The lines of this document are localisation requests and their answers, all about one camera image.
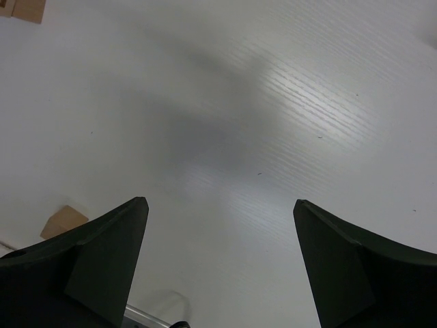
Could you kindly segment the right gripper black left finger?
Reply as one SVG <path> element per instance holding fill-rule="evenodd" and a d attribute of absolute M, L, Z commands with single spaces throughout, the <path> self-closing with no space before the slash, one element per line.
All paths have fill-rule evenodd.
<path fill-rule="evenodd" d="M 1 326 L 121 327 L 148 213 L 134 197 L 1 257 Z"/>

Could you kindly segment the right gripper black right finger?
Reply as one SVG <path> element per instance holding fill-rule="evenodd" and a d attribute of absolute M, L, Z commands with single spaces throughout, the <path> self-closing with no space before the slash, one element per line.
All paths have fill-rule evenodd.
<path fill-rule="evenodd" d="M 294 223 L 322 327 L 435 327 L 436 254 L 297 200 Z"/>

